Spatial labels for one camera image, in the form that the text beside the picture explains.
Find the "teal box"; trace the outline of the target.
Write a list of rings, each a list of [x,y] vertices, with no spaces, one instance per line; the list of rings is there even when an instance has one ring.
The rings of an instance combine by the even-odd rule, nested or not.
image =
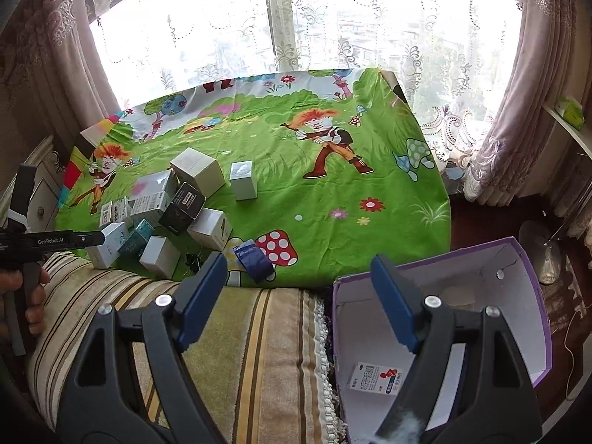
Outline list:
[[[142,219],[131,231],[124,244],[118,250],[120,256],[138,257],[154,234],[154,227],[146,219]]]

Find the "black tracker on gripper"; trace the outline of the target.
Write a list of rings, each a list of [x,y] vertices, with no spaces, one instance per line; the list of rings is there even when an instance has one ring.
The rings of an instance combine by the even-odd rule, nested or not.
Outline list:
[[[8,229],[13,233],[26,233],[29,229],[27,212],[35,185],[37,167],[32,164],[20,164],[13,193],[7,212]]]

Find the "purple cardboard box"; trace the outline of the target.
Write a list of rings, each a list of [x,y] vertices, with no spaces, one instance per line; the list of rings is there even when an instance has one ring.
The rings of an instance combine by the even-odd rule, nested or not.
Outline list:
[[[336,281],[335,379],[350,443],[534,443],[550,324],[512,238]]]

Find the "wrapped white medicine box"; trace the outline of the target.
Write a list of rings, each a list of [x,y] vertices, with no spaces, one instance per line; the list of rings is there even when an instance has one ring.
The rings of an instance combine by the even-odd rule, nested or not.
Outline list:
[[[120,198],[112,203],[111,217],[113,222],[131,222],[131,205],[127,198]]]

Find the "silver white oblong box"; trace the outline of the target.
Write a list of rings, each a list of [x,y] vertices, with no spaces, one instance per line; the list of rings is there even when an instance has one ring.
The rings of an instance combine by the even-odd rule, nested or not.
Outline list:
[[[139,263],[149,272],[162,279],[171,279],[181,252],[165,236],[151,236]]]

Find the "white medicine box text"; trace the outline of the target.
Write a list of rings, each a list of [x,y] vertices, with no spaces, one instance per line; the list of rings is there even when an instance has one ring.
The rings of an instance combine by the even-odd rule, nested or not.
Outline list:
[[[136,225],[145,219],[153,228],[157,228],[170,203],[171,197],[165,191],[140,196],[131,202],[131,218]]]

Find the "black binder clip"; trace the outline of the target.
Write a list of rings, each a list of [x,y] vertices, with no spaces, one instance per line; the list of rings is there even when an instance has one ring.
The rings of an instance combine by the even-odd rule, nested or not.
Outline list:
[[[194,275],[197,274],[202,267],[200,256],[197,253],[187,253],[185,255],[185,262],[188,271]]]

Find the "white box pink stain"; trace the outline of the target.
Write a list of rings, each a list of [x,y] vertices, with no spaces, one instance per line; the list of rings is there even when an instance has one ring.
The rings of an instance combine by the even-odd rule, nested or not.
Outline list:
[[[171,169],[146,174],[138,178],[131,188],[131,199],[142,198],[143,196],[166,192],[174,196],[179,186],[179,180]]]

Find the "black product box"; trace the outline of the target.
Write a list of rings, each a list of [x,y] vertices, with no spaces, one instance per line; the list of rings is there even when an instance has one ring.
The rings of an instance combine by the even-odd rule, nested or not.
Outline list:
[[[205,201],[206,197],[197,188],[183,182],[158,222],[179,236],[197,219]]]

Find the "dark blue pouch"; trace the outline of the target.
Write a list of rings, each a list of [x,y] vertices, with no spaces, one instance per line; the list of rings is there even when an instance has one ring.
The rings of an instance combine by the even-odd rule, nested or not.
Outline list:
[[[260,283],[275,272],[273,263],[252,239],[233,247],[233,252],[246,273],[255,283]]]

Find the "white jeyin cube box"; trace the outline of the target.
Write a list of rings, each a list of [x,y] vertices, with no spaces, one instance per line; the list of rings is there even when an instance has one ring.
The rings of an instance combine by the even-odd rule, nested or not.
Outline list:
[[[186,232],[200,246],[211,250],[224,250],[232,230],[231,222],[224,212],[203,208]]]

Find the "large beige cardboard box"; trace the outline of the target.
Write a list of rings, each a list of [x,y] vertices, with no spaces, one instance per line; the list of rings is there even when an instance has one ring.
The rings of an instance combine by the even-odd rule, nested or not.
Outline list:
[[[169,162],[169,165],[181,181],[197,188],[206,198],[214,195],[225,185],[222,169],[214,157],[193,148],[183,150]]]

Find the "small silver white box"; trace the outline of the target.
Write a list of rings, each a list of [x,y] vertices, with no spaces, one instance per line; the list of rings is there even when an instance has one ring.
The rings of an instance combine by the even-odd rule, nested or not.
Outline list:
[[[254,174],[252,161],[233,162],[229,181],[237,201],[257,197],[256,175]]]

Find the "green cartoon print cloth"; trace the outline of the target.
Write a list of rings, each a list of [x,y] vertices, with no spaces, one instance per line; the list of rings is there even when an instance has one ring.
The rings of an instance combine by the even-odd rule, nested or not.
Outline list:
[[[174,91],[83,130],[64,177],[58,229],[90,231],[101,206],[186,148],[220,164],[206,198],[272,255],[275,286],[324,286],[383,253],[410,263],[451,246],[450,200],[394,74],[290,71]],[[252,161],[257,197],[237,201],[233,162]]]

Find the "white shelf board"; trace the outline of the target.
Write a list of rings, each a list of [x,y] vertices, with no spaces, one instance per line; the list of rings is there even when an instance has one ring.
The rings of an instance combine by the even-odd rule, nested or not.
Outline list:
[[[592,158],[592,130],[591,130],[591,127],[588,126],[587,124],[584,124],[581,129],[576,129],[571,124],[569,124],[567,121],[562,119],[562,117],[559,116],[559,114],[556,113],[555,110],[552,109],[552,107],[548,105],[548,103],[544,103],[543,108],[547,111],[548,115],[551,116],[552,119],[554,119],[556,123],[559,123],[563,127],[563,130],[565,130],[566,133],[568,133],[569,136],[572,137],[572,139],[582,149],[584,154],[586,154],[587,157]]]

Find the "green tissue pack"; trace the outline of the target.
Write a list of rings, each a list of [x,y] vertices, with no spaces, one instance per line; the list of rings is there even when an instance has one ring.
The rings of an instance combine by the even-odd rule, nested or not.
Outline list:
[[[555,109],[566,123],[569,123],[577,130],[583,126],[585,122],[583,107],[577,99],[569,96],[562,96],[557,100]]]

